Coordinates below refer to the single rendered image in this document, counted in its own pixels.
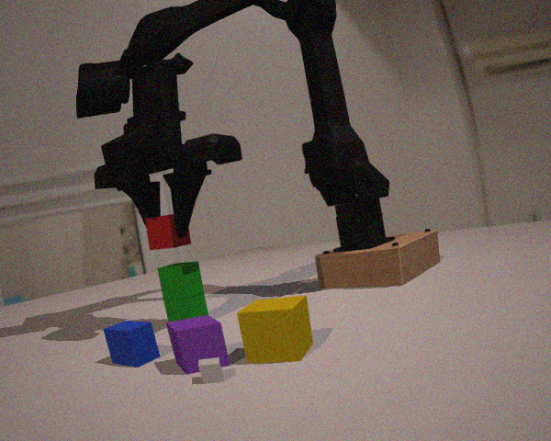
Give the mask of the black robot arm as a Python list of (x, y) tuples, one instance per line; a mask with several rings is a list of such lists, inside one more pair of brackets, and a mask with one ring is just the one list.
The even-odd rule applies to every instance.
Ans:
[[(305, 175), (326, 205), (335, 205), (341, 246), (333, 251), (365, 250), (394, 241), (386, 238), (379, 200), (388, 196), (389, 181), (369, 163), (349, 121), (332, 41), (335, 0), (198, 0), (150, 13), (138, 23), (119, 61), (80, 65), (77, 118), (119, 112), (121, 103), (129, 102), (130, 79), (133, 110), (150, 102), (178, 102), (176, 76), (193, 62), (180, 53), (163, 59), (193, 33), (249, 6), (285, 20), (299, 39), (314, 121), (313, 140), (302, 143)], [(123, 129), (122, 136), (101, 146), (108, 173), (141, 164), (153, 154), (168, 156), (163, 126), (155, 115), (137, 129), (133, 122)]]

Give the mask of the purple block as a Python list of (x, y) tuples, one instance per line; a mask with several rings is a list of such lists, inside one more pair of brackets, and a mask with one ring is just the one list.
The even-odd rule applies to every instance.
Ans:
[(188, 375), (200, 372), (201, 359), (219, 358), (230, 366), (221, 324), (209, 315), (167, 322), (167, 330), (178, 366)]

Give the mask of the yellow cube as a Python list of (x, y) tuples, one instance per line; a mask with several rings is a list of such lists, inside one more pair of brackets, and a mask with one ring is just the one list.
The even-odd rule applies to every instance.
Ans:
[(307, 296), (256, 300), (237, 314), (248, 364), (301, 361), (313, 344)]

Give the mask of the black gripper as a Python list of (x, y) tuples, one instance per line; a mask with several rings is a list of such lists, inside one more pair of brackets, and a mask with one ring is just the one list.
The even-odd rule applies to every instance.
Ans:
[[(146, 226), (146, 219), (161, 216), (160, 182), (151, 182), (149, 175), (174, 169), (163, 175), (171, 189), (174, 210), (174, 226), (179, 238), (186, 236), (193, 208), (206, 175), (211, 174), (207, 161), (217, 165), (242, 160), (241, 145), (234, 136), (210, 133), (207, 136), (187, 140), (182, 144), (181, 120), (186, 113), (179, 110), (179, 103), (173, 100), (150, 102), (136, 107), (133, 117), (134, 129), (146, 118), (155, 115), (161, 121), (167, 140), (168, 156), (148, 157), (141, 164), (131, 168), (122, 167), (108, 173), (106, 165), (98, 166), (95, 187), (117, 188), (131, 197)], [(146, 226), (147, 227), (147, 226)]]

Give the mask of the blue block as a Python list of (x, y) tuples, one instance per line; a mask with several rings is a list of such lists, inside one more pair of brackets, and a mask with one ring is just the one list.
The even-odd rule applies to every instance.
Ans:
[(113, 364), (138, 368), (160, 357), (152, 322), (124, 321), (104, 332)]

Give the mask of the green block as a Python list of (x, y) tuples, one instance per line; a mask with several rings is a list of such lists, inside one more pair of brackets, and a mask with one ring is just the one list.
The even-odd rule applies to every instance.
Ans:
[(168, 322), (208, 315), (204, 292), (186, 299), (164, 299)]
[(163, 299), (186, 299), (204, 292), (199, 262), (185, 262), (157, 268)]

